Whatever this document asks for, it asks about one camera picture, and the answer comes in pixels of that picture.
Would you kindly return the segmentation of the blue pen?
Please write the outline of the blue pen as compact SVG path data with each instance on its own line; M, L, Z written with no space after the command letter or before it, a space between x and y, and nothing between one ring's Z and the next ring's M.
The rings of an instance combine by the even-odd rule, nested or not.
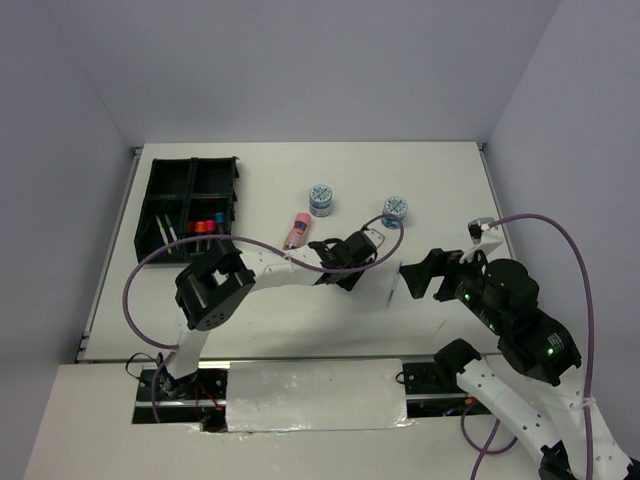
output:
M391 302L393 300L395 291L396 291L396 289L398 287L398 284L399 284L399 281L400 281L400 278L401 278L401 271L400 270L401 270L402 266L403 266L403 262L400 262L399 265L398 265L398 268L396 270L396 273L394 275L394 278L393 278L393 281L392 281L392 284L391 284L391 287L390 287L389 295L387 297L387 302L386 302L386 307L387 308L391 305Z

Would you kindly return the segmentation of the pink highlighter marker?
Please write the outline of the pink highlighter marker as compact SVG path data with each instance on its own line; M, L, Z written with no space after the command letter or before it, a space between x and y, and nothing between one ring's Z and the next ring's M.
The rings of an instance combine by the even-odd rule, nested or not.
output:
M212 247L212 245L213 245L213 243L214 243L214 240L213 240L213 239L211 239L211 238L210 238L210 236L211 236L211 235L214 235L215 233L216 233L216 229L215 229L215 231L214 231L214 232L206 232L206 231L205 231L205 234L206 234L206 236L207 236L207 239L206 239L206 241L205 241L205 248L204 248L204 250L205 250L205 251L209 251L209 250L211 249L211 247Z

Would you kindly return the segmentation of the orange highlighter marker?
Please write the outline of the orange highlighter marker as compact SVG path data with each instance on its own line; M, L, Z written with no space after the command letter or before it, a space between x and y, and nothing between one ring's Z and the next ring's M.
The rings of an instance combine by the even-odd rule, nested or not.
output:
M194 237L197 239L197 241L195 242L195 246L194 246L194 253L195 254L201 254L203 253L205 250L205 241L206 239L204 238L205 236L205 232L204 233L196 233L194 232Z

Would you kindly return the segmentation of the yellow pen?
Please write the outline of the yellow pen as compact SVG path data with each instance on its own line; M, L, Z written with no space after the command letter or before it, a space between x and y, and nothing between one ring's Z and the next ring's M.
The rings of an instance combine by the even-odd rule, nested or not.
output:
M171 242L169 241L167 232L166 232L166 230L165 230L165 228L164 228L164 226L162 224L162 221L160 220L158 215L155 215L155 221L156 221L156 224L157 224L157 227L159 229L159 233L160 233L160 236L161 236L161 239L162 239L164 245L165 246L169 245ZM172 248L167 248L167 253L171 254L172 253Z

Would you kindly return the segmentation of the green pen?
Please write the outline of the green pen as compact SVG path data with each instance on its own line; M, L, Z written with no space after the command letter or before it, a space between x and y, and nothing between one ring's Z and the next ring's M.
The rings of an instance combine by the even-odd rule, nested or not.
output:
M166 214L165 214L165 216L164 216L164 217L165 217L165 222L166 222L166 224L167 224L167 227L168 227L168 230L169 230L169 233L170 233L170 236L171 236L171 241L172 241L172 242L175 242L175 241L177 241L177 240L178 240L178 238L177 238L177 235L176 235L176 233L175 233L174 227L173 227L173 225L172 225L171 219L170 219L170 217L169 217L168 215L166 215Z

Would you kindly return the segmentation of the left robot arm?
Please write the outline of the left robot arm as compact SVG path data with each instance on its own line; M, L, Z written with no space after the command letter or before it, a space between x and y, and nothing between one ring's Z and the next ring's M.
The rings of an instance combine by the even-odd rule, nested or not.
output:
M289 285L337 285L350 291L362 276L350 270L373 263L384 241L380 232L364 229L345 240L311 242L285 257L242 251L230 240L215 242L176 279L178 349L160 369L157 388L175 399L193 392L209 332L230 320L250 292Z

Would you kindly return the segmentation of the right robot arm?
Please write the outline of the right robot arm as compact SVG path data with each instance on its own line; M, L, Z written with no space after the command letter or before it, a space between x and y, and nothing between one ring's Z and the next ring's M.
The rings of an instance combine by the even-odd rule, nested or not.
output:
M461 389L488 408L537 463L540 478L638 478L638 461L622 451L598 408L587 402L584 365L571 334L539 308L539 285L522 264L489 261L482 251L466 259L460 250L433 249L400 274L415 299L441 278L435 300L460 301L528 380L542 411L497 377L469 342L454 340L434 356L436 383L446 391Z

